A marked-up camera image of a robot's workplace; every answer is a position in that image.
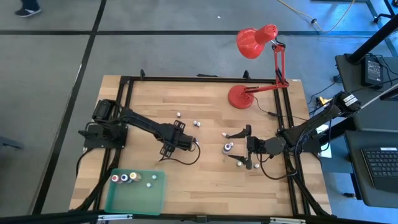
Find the wooden tabletop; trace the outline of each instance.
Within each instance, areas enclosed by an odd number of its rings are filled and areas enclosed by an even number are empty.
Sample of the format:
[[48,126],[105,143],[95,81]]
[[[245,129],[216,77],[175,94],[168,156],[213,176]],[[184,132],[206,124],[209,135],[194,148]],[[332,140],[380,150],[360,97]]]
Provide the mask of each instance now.
[[[104,76],[98,99],[116,99],[120,76]],[[290,103],[294,116],[308,118],[307,105],[300,80],[289,80]],[[173,123],[176,113],[187,124],[184,133],[198,139],[201,156],[197,163],[185,166],[175,161],[158,162],[162,143],[153,135],[130,126],[126,147],[122,150],[119,168],[164,170],[167,178],[162,213],[207,215],[292,215],[287,179],[270,180],[261,169],[246,170],[236,160],[221,153],[230,141],[221,133],[235,134],[251,124],[252,135],[260,139],[275,136],[276,118],[261,111],[254,101],[245,110],[233,108],[227,101],[229,89],[237,83],[204,82],[134,82],[130,109],[159,123]],[[124,104],[125,87],[122,105]],[[273,91],[256,93],[262,109],[275,112]],[[283,94],[280,91],[281,104]],[[193,121],[201,122],[200,128]],[[294,119],[295,124],[303,121]],[[231,154],[246,155],[245,139],[234,139]],[[81,161],[70,208],[79,206],[91,192],[100,176],[104,149],[95,149]],[[197,151],[176,149],[172,157],[184,162],[195,160]],[[255,157],[253,164],[258,163]],[[305,183],[315,199],[327,211],[329,200],[319,160],[303,153]],[[268,160],[264,168],[271,176],[285,174],[282,155]],[[100,208],[104,208],[108,184],[104,187]],[[300,191],[296,186],[299,211],[302,210]]]

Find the shoe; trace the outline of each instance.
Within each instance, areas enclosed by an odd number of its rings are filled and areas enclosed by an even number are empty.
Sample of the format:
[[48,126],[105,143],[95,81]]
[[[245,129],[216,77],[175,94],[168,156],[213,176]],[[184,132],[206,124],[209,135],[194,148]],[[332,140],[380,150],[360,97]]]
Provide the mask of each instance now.
[[29,9],[20,9],[15,12],[15,15],[17,15],[19,17],[29,17],[29,16],[33,16],[34,14],[37,14],[41,11],[42,11],[42,9],[38,9],[36,11],[29,10]]

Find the gray floor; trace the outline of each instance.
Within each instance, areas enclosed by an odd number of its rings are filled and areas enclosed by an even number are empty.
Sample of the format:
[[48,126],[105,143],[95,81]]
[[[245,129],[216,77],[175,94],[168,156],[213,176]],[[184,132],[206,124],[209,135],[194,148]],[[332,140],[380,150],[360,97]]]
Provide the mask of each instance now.
[[[6,10],[0,14],[0,30],[91,30],[100,5],[100,0],[39,2],[44,10],[42,14],[20,19],[12,15],[13,10],[20,7],[18,1],[1,1],[0,9]],[[287,2],[317,17],[325,29],[331,27],[348,7],[348,3]],[[382,1],[373,3],[377,12],[386,12]],[[336,30],[377,30],[371,20],[366,5],[357,3]],[[238,30],[270,22],[278,25],[280,30],[315,30],[305,19],[277,1],[260,0],[113,0],[106,5],[99,29]],[[75,163],[83,145],[83,138],[77,131],[90,120],[103,75],[138,75],[143,68],[148,76],[192,77],[205,73],[241,77],[248,69],[252,77],[273,78],[271,50],[267,49],[257,60],[248,60],[237,51],[235,38],[233,35],[97,36],[44,212],[68,209],[75,181]],[[25,144],[23,150],[7,147],[0,150],[2,217],[28,212],[87,40],[88,36],[0,35],[0,135]],[[331,84],[332,76],[337,75],[334,56],[353,52],[367,38],[285,36],[279,40],[287,45],[287,77],[303,80],[309,100],[312,94]],[[395,43],[398,37],[393,36],[392,40]],[[391,56],[384,42],[374,49],[374,53]],[[329,97],[340,90],[342,86],[336,84],[322,96]],[[390,215],[390,209],[371,208],[360,201],[353,203],[352,199],[340,197],[337,192],[351,190],[351,182],[344,174],[326,174],[325,181],[335,215],[380,222],[397,221],[397,217]],[[353,206],[358,209],[347,212],[346,208]]]

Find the yellow cable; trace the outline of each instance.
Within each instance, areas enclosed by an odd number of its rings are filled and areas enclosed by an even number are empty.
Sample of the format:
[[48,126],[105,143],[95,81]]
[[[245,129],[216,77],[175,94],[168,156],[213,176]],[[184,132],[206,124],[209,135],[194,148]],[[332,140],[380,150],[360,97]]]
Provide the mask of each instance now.
[[[299,11],[299,10],[294,9],[292,6],[286,4],[286,3],[283,2],[282,0],[277,0],[277,1],[279,1],[280,3],[282,3],[283,5],[285,5],[286,7],[288,7],[289,9],[291,9],[291,10],[297,12],[297,13],[300,13],[300,14],[302,14],[302,15],[304,15],[304,16],[307,16],[307,17],[310,18],[311,20],[314,20],[314,18],[312,18],[310,15],[308,15],[308,14],[302,12],[302,11]],[[336,25],[334,25],[330,30],[324,31],[324,30],[322,29],[322,27],[318,24],[317,21],[314,22],[315,25],[317,25],[318,28],[319,28],[324,34],[327,34],[327,33],[331,32],[333,29],[336,28],[336,26],[337,26],[337,25],[341,22],[341,20],[345,17],[345,15],[346,15],[347,12],[349,11],[349,9],[351,9],[351,7],[353,6],[354,2],[355,2],[355,0],[353,0],[353,1],[351,2],[351,4],[348,6],[346,12],[344,12],[343,16],[338,20],[338,22],[336,23]]]

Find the small cylinder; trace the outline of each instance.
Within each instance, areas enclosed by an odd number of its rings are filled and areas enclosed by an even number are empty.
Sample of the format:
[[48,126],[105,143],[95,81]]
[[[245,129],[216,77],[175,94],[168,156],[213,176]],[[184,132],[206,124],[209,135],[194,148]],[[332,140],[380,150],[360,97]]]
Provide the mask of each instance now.
[[122,176],[120,176],[120,179],[124,183],[131,183],[132,182],[132,179],[127,174],[123,174]]
[[231,145],[230,144],[225,144],[223,148],[223,153],[228,154],[231,151]]
[[136,172],[130,173],[130,179],[133,181],[140,181],[141,180],[141,175],[137,174]]
[[112,182],[117,183],[117,184],[123,183],[123,181],[119,178],[118,175],[113,175],[113,176],[111,177],[111,180],[112,180]]

